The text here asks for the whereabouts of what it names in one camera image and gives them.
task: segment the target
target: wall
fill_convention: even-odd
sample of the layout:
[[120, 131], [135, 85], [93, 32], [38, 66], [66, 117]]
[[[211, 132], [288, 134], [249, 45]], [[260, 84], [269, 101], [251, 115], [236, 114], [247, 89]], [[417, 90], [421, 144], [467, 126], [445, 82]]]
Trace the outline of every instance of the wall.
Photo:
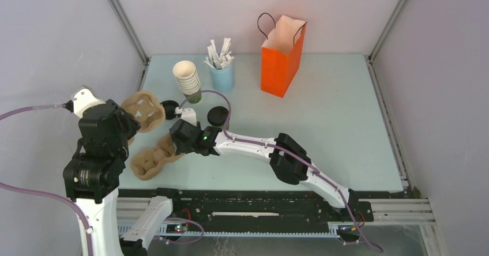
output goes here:
[[[308, 21], [305, 53], [369, 54], [398, 0], [120, 0], [149, 55], [206, 54], [232, 38], [234, 53], [259, 53], [257, 18], [269, 12]], [[266, 16], [265, 32], [273, 28]]]
[[376, 60], [450, 255], [486, 255], [489, 0], [410, 0]]
[[[107, 0], [0, 0], [0, 113], [63, 103], [82, 84], [104, 99], [133, 93], [142, 70]], [[77, 118], [41, 110], [0, 122], [0, 181], [65, 195], [62, 171]], [[2, 255], [75, 255], [76, 215], [45, 198], [0, 190]]]

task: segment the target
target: blue cup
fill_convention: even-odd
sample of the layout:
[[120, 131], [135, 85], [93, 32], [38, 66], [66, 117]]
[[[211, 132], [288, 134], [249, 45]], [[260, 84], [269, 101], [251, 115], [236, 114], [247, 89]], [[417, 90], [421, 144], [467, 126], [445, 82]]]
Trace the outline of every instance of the blue cup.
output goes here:
[[225, 69], [216, 70], [212, 67], [210, 68], [210, 78], [212, 79], [212, 87], [214, 90], [227, 93], [234, 87], [234, 69], [232, 63]]

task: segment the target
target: white table surface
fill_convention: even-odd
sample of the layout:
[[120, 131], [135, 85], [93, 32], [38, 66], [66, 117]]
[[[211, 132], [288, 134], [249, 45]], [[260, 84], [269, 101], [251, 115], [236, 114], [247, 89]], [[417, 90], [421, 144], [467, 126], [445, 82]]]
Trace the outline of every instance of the white table surface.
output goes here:
[[[182, 102], [185, 97], [172, 74], [181, 60], [195, 63], [202, 89], [212, 89], [204, 55], [153, 56], [145, 91], [158, 100]], [[364, 56], [306, 54], [284, 98], [260, 90], [260, 55], [236, 55], [235, 87], [226, 93], [232, 105], [230, 131], [254, 137], [289, 134], [322, 172], [336, 182], [363, 191], [400, 191], [401, 180]], [[205, 93], [194, 108], [202, 128], [207, 112], [225, 106], [218, 95]], [[168, 134], [173, 121], [149, 133], [138, 133], [129, 148], [134, 156]], [[171, 187], [196, 190], [307, 190], [279, 181], [268, 163], [241, 156], [185, 155], [167, 164], [149, 181], [136, 178], [129, 167], [120, 175], [122, 189]]]

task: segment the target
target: bag handle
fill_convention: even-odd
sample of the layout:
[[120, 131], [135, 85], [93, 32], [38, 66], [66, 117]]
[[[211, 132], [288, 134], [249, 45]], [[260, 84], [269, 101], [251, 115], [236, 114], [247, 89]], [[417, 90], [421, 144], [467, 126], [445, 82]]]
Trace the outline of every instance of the bag handle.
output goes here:
[[304, 24], [299, 27], [299, 29], [297, 29], [297, 32], [295, 32], [295, 35], [294, 35], [294, 39], [292, 40], [292, 45], [295, 47], [295, 36], [297, 35], [297, 33], [299, 33], [299, 31], [304, 27], [306, 26], [307, 22], [304, 22]]
[[261, 18], [261, 16], [263, 16], [264, 14], [267, 14], [270, 16], [270, 18], [272, 18], [272, 21], [273, 21], [273, 28], [276, 28], [277, 27], [277, 24], [275, 23], [275, 20], [273, 19], [272, 15], [270, 15], [269, 13], [267, 12], [264, 12], [264, 13], [261, 13], [260, 16], [258, 16], [258, 20], [257, 20], [257, 26], [258, 26], [258, 30], [260, 30], [260, 32], [265, 35], [266, 39], [268, 40], [268, 36], [263, 32], [263, 30], [261, 30], [261, 28], [259, 27], [259, 20]]

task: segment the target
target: orange paper bag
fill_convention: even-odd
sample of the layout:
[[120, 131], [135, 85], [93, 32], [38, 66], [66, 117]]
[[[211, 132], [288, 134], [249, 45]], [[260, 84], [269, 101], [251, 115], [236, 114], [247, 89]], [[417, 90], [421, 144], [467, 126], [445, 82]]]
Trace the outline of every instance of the orange paper bag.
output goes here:
[[284, 97], [300, 65], [302, 45], [306, 34], [305, 21], [281, 16], [267, 35], [261, 48], [261, 89], [278, 97]]

